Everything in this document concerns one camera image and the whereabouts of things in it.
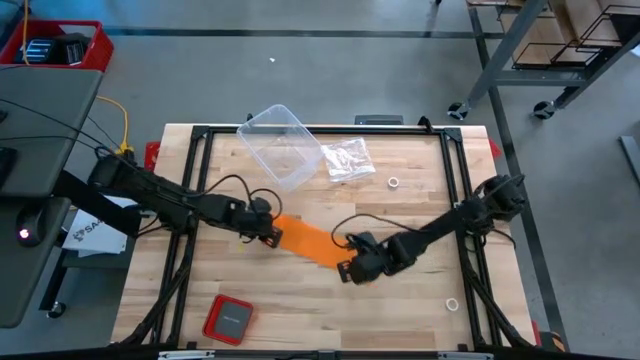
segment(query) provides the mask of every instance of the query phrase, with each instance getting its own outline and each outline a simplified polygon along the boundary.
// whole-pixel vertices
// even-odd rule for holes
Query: concrete floor
[[[437,13],[426,0],[39,0],[32,7],[45,18],[98,19],[109,26],[471,30],[463,0],[445,0]],[[12,11],[0,3],[3,18]],[[486,31],[499,30],[494,10],[482,9],[481,15]],[[165,123],[238,123],[248,112],[275,103],[287,105],[305,123],[350,124],[357,114],[401,114],[407,123],[426,115],[435,124],[459,125],[445,109],[466,96],[481,70],[473,40],[112,40],[116,50],[100,93],[128,109],[129,140],[139,156],[146,142],[160,139]],[[574,352],[640,357],[640,187],[617,142],[625,134],[640,138],[638,119],[629,115],[639,91],[640,59],[632,55],[550,121],[527,115],[536,102],[555,98],[560,89],[501,89]],[[91,115],[119,139],[117,109],[96,103]],[[465,123],[484,125],[499,140],[487,98]],[[102,136],[89,122],[84,130]],[[76,148],[68,169],[86,178],[93,159]],[[498,170],[507,173],[502,159]],[[532,317],[544,329],[519,220],[512,227]],[[124,279],[123,273],[70,271],[60,295],[69,310],[58,320],[35,311],[41,284],[23,323],[0,330],[0,354],[105,345]]]

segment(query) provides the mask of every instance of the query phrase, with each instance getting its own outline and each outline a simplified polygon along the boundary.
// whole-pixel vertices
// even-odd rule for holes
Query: red pad
[[[234,346],[240,345],[253,313],[253,305],[225,295],[216,295],[202,334]]]
[[[148,142],[144,151],[144,168],[153,171],[156,168],[158,153],[160,152],[160,141]]]

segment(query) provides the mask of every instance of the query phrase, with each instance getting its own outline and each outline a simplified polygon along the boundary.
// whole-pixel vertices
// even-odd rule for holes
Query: orange cloth
[[[282,230],[280,247],[295,254],[307,257],[316,263],[336,269],[340,262],[356,256],[355,250],[337,247],[331,241],[331,233],[320,230],[291,216],[281,215],[273,225]],[[335,236],[338,244],[346,244],[343,236]]]

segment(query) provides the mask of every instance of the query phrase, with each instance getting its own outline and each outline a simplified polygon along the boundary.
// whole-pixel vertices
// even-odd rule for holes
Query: white paper
[[[131,199],[107,196],[120,207],[135,205]],[[78,210],[63,249],[78,250],[78,256],[84,257],[95,254],[119,254],[127,247],[127,235],[115,230],[82,210]]]

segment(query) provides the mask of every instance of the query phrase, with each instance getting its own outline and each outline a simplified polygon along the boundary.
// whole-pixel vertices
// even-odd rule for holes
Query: white ring
[[[397,177],[391,177],[387,181],[387,185],[389,185],[390,188],[395,189],[398,187],[398,185],[400,185],[400,180],[398,180]]]
[[[447,310],[449,311],[458,311],[458,308],[460,307],[458,304],[458,300],[454,298],[447,299],[445,305],[447,306]]]

